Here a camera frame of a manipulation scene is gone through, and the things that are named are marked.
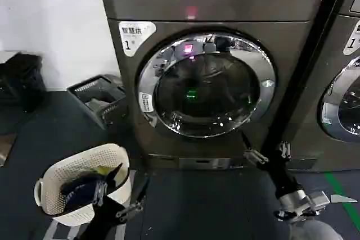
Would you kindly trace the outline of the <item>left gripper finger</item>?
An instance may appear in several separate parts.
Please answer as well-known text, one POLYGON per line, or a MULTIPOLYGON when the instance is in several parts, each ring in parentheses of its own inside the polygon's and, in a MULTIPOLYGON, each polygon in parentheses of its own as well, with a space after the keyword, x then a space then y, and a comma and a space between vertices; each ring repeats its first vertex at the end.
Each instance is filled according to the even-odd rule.
POLYGON ((116 213, 116 218, 120 224, 127 223, 130 219, 133 219, 137 214, 139 214, 145 205, 146 192, 149 186, 149 174, 144 173, 141 179, 140 184, 135 190, 134 201, 129 204, 129 206, 123 208, 121 211, 116 213))
POLYGON ((120 163, 115 168, 110 168, 110 171, 105 174, 101 180, 96 182, 93 205, 95 207, 101 207, 104 204, 105 197, 114 192, 121 182, 118 183, 116 180, 123 163, 120 163))

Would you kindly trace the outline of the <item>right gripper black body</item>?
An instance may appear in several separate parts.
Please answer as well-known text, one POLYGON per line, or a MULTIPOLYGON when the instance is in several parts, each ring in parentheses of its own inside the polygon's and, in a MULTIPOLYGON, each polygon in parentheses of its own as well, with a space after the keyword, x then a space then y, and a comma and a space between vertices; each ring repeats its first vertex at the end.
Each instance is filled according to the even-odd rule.
POLYGON ((280 152, 271 152, 269 161, 266 163, 266 171, 275 186, 275 196, 282 197, 303 189, 296 178, 290 174, 286 167, 287 159, 280 152))

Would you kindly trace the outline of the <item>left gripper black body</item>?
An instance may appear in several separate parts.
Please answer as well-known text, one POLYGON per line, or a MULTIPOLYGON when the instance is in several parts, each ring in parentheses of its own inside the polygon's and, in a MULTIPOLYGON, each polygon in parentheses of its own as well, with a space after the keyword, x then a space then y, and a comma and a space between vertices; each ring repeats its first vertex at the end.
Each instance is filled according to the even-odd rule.
POLYGON ((105 196, 103 198, 103 204, 95 207, 94 218, 81 234, 80 238, 83 240, 106 239, 110 229, 120 224, 116 214, 123 210, 124 206, 122 204, 105 196))

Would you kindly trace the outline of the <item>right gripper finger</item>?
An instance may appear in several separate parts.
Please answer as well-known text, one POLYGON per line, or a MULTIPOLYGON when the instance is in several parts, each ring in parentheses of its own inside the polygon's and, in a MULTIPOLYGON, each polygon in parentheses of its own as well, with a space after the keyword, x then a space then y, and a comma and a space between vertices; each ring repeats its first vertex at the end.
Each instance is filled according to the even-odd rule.
POLYGON ((246 147, 244 157, 253 165, 264 165, 269 162, 269 159, 262 155, 257 150, 251 147, 250 141, 244 133, 241 133, 243 143, 246 147))
POLYGON ((291 159, 291 144, 286 141, 282 141, 278 145, 278 150, 281 152, 281 157, 285 162, 290 161, 291 159))

